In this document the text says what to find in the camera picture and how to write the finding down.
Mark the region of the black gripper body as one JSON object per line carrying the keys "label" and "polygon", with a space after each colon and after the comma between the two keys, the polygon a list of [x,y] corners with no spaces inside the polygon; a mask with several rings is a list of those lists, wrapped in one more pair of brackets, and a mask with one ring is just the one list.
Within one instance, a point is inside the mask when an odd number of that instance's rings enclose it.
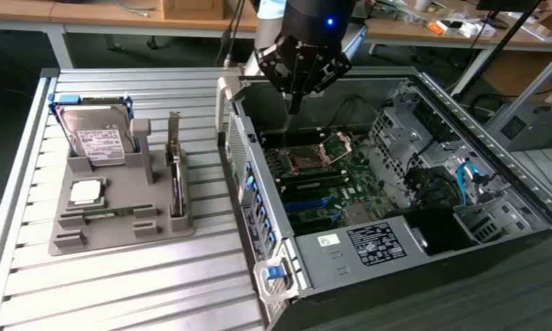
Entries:
{"label": "black gripper body", "polygon": [[317,56],[329,60],[342,51],[350,15],[352,2],[346,0],[286,2],[280,39],[304,43],[304,78]]}

